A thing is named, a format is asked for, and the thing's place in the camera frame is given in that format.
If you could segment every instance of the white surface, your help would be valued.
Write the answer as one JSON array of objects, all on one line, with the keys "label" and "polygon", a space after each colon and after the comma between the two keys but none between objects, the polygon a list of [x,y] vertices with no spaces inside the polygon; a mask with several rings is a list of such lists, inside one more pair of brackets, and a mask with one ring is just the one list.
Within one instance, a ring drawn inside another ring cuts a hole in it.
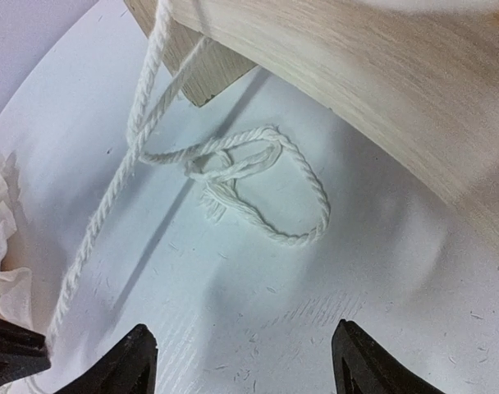
[{"label": "white surface", "polygon": [[0,112],[45,53],[98,0],[0,0]]},{"label": "white surface", "polygon": [[[97,4],[0,116],[0,151],[19,171],[12,261],[33,269],[41,330],[126,148],[146,40],[124,11],[120,0]],[[39,382],[66,384],[146,323],[158,339],[158,392],[334,392],[331,336],[353,318],[443,391],[499,394],[499,258],[330,110],[256,70],[204,108],[175,103],[149,149],[269,122],[320,176],[332,202],[327,236],[289,249],[232,213],[213,226],[181,168],[139,164]],[[239,191],[281,227],[312,224],[312,196],[287,158]]]}]

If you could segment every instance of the twisted cotton rope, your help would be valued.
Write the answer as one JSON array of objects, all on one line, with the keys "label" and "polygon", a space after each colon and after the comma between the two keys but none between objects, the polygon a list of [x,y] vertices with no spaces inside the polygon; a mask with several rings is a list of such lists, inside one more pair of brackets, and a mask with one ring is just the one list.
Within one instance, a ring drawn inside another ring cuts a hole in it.
[{"label": "twisted cotton rope", "polygon": [[[46,344],[49,351],[52,351],[56,343],[62,322],[71,307],[72,300],[78,289],[82,270],[89,261],[98,234],[102,230],[112,206],[117,200],[120,191],[124,188],[126,180],[132,174],[138,160],[150,164],[185,163],[185,174],[205,184],[201,203],[208,207],[209,217],[218,220],[226,211],[226,208],[233,208],[241,213],[249,222],[260,228],[267,236],[284,245],[304,245],[320,237],[327,228],[330,205],[321,183],[298,148],[274,127],[259,127],[222,139],[213,139],[204,144],[197,144],[171,153],[152,154],[143,152],[145,143],[153,133],[158,121],[169,108],[169,105],[182,85],[190,77],[200,57],[211,44],[211,40],[207,38],[202,38],[196,44],[195,48],[181,64],[180,70],[173,76],[172,81],[157,101],[151,113],[145,118],[154,81],[161,65],[164,44],[169,36],[170,24],[171,12],[169,4],[161,0],[158,4],[155,26],[149,36],[148,50],[127,122],[126,138],[129,149],[102,197],[97,211],[90,219],[84,238],[76,252],[75,261],[69,267],[62,281],[60,296],[58,297],[53,318],[46,334]],[[251,155],[239,163],[233,163],[231,156],[226,151],[229,148],[259,140],[268,141],[270,146],[264,151]],[[321,218],[318,224],[310,231],[300,235],[288,235],[285,232],[276,230],[271,224],[264,221],[256,208],[241,201],[235,190],[236,179],[264,171],[271,167],[277,161],[283,149],[298,164],[321,207]],[[221,158],[222,167],[206,172],[199,166],[198,162],[201,158],[205,158],[211,154],[216,154]],[[34,377],[26,379],[26,382],[32,393],[44,394],[37,386]]]}]

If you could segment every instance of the wooden beam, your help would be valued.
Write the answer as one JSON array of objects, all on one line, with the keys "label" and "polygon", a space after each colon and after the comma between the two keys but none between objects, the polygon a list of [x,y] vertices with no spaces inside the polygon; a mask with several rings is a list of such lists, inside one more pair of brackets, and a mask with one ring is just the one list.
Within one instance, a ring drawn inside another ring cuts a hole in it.
[{"label": "wooden beam", "polygon": [[[140,28],[149,35],[154,24],[156,0],[125,0],[125,3]],[[180,68],[182,60],[200,37],[201,33],[175,23],[163,57],[165,66],[172,74]],[[255,66],[252,61],[219,43],[212,45],[201,63],[182,88],[184,95],[197,106],[206,104]]]},{"label": "wooden beam", "polygon": [[344,0],[179,0],[174,8],[183,25],[331,108],[499,250],[494,16],[410,16]]}]

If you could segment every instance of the wooden block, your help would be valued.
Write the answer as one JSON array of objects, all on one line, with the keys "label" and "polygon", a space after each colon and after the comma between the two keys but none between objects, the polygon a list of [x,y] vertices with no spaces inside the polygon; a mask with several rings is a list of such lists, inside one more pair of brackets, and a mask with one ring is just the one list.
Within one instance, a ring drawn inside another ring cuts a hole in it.
[{"label": "wooden block", "polygon": [[[149,35],[154,24],[157,1],[125,0],[125,3],[140,28],[146,35]],[[175,23],[163,57],[163,63],[172,74],[180,68],[181,61],[184,60],[200,37],[202,37],[201,33],[197,33],[180,23]],[[182,91],[194,105],[200,107],[254,66],[255,63],[246,57],[219,43],[214,43]]]},{"label": "wooden block", "polygon": [[207,27],[368,136],[499,251],[495,16],[416,16],[348,0],[173,4],[177,21]]}]

